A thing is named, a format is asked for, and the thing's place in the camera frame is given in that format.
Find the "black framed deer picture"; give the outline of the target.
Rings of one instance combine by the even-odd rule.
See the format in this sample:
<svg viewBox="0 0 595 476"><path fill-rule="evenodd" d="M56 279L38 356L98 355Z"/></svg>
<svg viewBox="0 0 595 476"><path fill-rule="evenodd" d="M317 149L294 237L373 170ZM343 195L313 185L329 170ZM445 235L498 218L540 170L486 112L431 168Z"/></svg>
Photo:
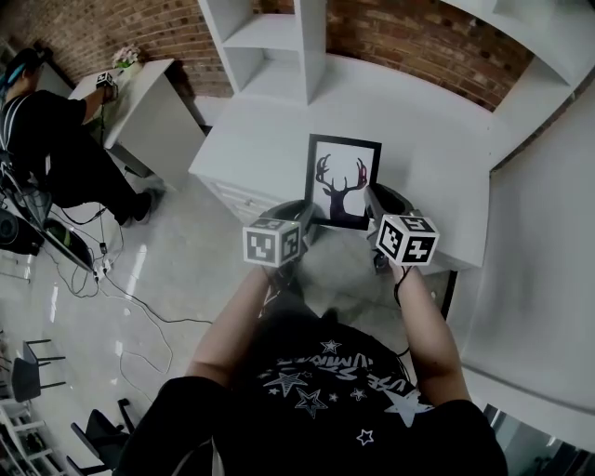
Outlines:
<svg viewBox="0 0 595 476"><path fill-rule="evenodd" d="M381 150L375 141L310 135L305 200L314 224L368 229L364 190L377 182Z"/></svg>

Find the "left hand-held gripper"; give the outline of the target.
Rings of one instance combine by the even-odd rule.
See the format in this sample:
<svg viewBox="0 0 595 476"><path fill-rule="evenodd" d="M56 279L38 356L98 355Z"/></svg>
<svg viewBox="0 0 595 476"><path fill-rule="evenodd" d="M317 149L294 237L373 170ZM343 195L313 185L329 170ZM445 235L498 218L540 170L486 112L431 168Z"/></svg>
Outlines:
<svg viewBox="0 0 595 476"><path fill-rule="evenodd" d="M294 200L278 204L246 222L242 228L246 263L281 268L300 259L310 248L308 233L319 206Z"/></svg>

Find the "person's dark trousers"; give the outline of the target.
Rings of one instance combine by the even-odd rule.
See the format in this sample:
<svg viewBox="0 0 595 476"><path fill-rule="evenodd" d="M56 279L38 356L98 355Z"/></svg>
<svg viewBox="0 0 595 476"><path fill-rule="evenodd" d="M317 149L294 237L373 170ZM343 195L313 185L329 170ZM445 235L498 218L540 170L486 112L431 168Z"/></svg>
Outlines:
<svg viewBox="0 0 595 476"><path fill-rule="evenodd" d="M281 274L271 277L270 295L259 316L259 327L298 327L319 321L319 316L306 304L296 277Z"/></svg>

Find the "white side table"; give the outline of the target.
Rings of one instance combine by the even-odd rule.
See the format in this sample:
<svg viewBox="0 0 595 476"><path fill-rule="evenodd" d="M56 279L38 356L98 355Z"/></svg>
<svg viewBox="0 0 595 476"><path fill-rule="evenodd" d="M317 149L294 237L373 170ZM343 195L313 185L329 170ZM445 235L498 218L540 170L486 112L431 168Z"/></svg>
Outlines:
<svg viewBox="0 0 595 476"><path fill-rule="evenodd" d="M108 70L117 99L105 109L103 147L125 150L168 188L184 187L205 134L166 77L172 59L145 63L135 74Z"/></svg>

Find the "black metal-leg chair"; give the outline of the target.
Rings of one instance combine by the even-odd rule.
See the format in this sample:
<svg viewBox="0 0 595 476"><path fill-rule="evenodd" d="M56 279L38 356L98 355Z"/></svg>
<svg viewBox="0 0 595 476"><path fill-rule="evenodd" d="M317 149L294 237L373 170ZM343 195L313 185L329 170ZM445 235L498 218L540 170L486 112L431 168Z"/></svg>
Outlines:
<svg viewBox="0 0 595 476"><path fill-rule="evenodd" d="M56 361L65 360L65 356L38 357L34 345L47 344L51 338L24 340L22 343L22 356L13 362L11 374L11 389L17 403L26 403L39 397L42 390L51 389L66 384L65 381L45 384L41 383L40 368Z"/></svg>

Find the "black framed glass door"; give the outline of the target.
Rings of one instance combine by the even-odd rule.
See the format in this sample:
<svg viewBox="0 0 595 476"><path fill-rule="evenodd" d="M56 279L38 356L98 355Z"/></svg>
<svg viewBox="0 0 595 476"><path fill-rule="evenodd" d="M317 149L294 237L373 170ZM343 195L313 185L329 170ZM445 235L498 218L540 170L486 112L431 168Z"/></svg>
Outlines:
<svg viewBox="0 0 595 476"><path fill-rule="evenodd" d="M595 452L537 430L488 404L483 410L509 476L595 476Z"/></svg>

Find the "person's right forearm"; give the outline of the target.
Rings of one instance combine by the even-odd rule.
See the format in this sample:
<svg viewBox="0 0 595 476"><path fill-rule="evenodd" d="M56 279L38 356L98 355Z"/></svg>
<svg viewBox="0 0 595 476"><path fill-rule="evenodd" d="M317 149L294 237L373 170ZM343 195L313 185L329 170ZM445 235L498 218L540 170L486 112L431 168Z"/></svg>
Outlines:
<svg viewBox="0 0 595 476"><path fill-rule="evenodd" d="M391 267L421 394L434 406L470 399L458 349L418 269Z"/></svg>

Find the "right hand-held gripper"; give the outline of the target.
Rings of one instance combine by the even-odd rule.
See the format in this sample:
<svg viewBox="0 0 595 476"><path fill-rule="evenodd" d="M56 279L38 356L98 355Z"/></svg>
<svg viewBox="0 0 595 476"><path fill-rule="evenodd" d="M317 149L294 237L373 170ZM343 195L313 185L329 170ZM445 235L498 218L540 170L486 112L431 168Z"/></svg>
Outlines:
<svg viewBox="0 0 595 476"><path fill-rule="evenodd" d="M409 214L412 204L382 184L375 184L374 189L367 186L364 201L368 218L380 219L370 235L373 250L398 266L427 267L431 264L440 233L429 218L391 215Z"/></svg>

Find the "white desk with drawers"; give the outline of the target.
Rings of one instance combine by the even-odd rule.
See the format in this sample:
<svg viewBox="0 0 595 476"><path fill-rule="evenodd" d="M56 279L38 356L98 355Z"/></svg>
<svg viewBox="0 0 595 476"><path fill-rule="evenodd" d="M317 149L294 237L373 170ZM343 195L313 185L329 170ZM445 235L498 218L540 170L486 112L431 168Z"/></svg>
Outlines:
<svg viewBox="0 0 595 476"><path fill-rule="evenodd" d="M483 139L490 113L414 76L329 56L315 100L230 99L191 172L278 202L305 192L312 134L381 144L377 179L430 217L438 252L460 269L483 263L489 171Z"/></svg>

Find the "white drawer with knob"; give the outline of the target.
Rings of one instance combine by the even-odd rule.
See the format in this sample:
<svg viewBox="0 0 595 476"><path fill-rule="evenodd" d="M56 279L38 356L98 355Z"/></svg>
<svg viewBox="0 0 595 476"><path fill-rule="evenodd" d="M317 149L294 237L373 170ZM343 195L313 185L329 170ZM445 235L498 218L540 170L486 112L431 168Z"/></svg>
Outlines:
<svg viewBox="0 0 595 476"><path fill-rule="evenodd" d="M277 205L277 202L269 197L230 184L211 181L210 185L224 201L230 204L234 203L246 208L257 207L263 210L268 210Z"/></svg>

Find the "white shelf unit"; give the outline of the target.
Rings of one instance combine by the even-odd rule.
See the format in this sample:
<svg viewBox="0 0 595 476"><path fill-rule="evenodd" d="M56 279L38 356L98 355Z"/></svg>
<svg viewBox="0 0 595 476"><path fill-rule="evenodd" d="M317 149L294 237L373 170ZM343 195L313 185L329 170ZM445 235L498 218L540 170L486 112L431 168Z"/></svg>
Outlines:
<svg viewBox="0 0 595 476"><path fill-rule="evenodd" d="M329 56L487 110L488 170L595 70L595 0L199 0L234 96L307 106Z"/></svg>

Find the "person's black star-print shirt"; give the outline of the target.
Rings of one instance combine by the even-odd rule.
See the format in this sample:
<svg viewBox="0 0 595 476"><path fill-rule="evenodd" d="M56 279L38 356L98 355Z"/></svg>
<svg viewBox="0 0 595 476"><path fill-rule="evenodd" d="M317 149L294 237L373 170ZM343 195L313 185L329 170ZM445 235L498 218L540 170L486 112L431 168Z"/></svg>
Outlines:
<svg viewBox="0 0 595 476"><path fill-rule="evenodd" d="M374 338L319 319L267 323L235 381L160 389L113 476L508 476L482 411L432 405Z"/></svg>

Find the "black office chair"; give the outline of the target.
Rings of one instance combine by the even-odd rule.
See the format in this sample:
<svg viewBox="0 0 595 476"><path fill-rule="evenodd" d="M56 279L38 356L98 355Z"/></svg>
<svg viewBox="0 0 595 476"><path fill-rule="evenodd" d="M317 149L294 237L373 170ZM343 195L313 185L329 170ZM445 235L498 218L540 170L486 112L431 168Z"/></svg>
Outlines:
<svg viewBox="0 0 595 476"><path fill-rule="evenodd" d="M97 466L81 468L69 456L66 456L67 463L77 476L92 476L107 470L114 471L117 468L124 447L135 429L126 411L130 401L124 398L117 403L124 424L114 426L97 409L91 412L85 430L82 430L75 422L71 424L71 430L74 434L92 455L100 461Z"/></svg>

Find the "person's left forearm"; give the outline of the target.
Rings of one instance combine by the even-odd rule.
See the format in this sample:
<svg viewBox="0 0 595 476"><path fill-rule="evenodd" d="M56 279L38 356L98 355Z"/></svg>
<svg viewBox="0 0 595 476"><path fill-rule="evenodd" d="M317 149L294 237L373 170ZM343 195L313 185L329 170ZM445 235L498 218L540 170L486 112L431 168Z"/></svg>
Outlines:
<svg viewBox="0 0 595 476"><path fill-rule="evenodd" d="M201 338L186 377L203 377L229 387L258 324L270 287L262 267L253 268Z"/></svg>

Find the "pink potted flowers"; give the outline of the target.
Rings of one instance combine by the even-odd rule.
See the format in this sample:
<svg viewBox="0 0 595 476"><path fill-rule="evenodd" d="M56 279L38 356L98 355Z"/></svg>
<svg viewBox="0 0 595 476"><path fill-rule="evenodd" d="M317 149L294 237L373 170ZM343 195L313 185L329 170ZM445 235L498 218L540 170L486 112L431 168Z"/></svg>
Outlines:
<svg viewBox="0 0 595 476"><path fill-rule="evenodd" d="M112 56L114 69L131 70L142 66L142 52L134 45L123 46Z"/></svg>

